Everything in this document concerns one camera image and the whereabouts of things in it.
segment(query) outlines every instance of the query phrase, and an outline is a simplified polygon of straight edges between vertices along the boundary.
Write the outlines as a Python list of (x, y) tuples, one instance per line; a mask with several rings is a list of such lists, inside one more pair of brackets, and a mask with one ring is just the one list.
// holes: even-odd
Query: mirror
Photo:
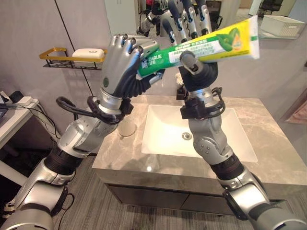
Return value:
[[(258, 15), (259, 38), (297, 39), (305, 26), (297, 20), (296, 2), (301, 0), (207, 0), (213, 30)], [(187, 16), (181, 0), (173, 0), (177, 11), (187, 27)], [(196, 21), (200, 14), (195, 0), (191, 0), (196, 12)], [(112, 34), (142, 34), (150, 38), (168, 37), (162, 21), (167, 19), (172, 28), (176, 28), (169, 11), (168, 0), (105, 0), (107, 16)]]

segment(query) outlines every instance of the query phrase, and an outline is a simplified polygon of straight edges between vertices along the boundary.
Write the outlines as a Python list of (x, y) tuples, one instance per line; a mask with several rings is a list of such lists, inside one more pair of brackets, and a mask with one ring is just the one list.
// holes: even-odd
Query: white cup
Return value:
[(118, 132), (124, 137), (131, 136), (135, 132), (135, 124), (130, 117), (130, 115), (126, 115), (124, 119), (119, 123)]

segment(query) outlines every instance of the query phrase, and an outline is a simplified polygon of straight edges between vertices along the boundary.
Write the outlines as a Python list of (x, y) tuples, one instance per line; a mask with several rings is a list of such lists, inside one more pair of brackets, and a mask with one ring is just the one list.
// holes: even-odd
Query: sink drain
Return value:
[(192, 134), (187, 133), (187, 132), (183, 133), (181, 136), (184, 140), (191, 140), (192, 139)]

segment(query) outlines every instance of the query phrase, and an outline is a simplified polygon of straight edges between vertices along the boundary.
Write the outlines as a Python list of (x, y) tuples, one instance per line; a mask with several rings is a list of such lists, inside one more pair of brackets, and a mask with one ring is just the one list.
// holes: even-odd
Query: black chair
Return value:
[(271, 11), (271, 15), (274, 11), (279, 11), (282, 2), (283, 0), (264, 0), (259, 7), (259, 17), (263, 17), (266, 11)]

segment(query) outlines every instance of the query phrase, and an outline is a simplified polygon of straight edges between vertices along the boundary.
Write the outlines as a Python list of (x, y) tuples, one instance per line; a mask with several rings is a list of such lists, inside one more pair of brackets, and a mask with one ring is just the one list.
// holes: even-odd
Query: cabinet door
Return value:
[(108, 188), (123, 203), (129, 205), (180, 209), (188, 194), (128, 186), (108, 185)]
[(221, 215), (233, 215), (225, 198), (218, 196), (190, 194), (181, 209)]
[(137, 0), (105, 0), (111, 35), (135, 34), (138, 27)]

